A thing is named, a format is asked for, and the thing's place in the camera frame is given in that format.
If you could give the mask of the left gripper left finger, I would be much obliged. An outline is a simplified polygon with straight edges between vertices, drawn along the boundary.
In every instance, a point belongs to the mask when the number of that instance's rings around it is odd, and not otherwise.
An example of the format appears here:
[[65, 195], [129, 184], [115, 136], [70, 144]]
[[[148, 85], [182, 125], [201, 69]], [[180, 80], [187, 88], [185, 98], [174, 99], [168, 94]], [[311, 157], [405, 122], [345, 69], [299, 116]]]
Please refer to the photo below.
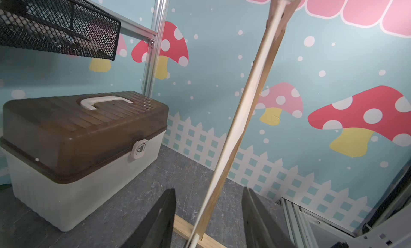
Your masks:
[[175, 189], [163, 192], [123, 248], [169, 248], [176, 211]]

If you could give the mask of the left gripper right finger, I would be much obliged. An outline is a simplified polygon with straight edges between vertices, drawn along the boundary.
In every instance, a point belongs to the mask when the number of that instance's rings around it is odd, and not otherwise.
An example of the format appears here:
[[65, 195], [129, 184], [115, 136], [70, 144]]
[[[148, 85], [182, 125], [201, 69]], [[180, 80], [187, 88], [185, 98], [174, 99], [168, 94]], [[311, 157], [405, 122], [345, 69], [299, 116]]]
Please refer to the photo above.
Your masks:
[[243, 189], [241, 205], [248, 248], [295, 247], [252, 189]]

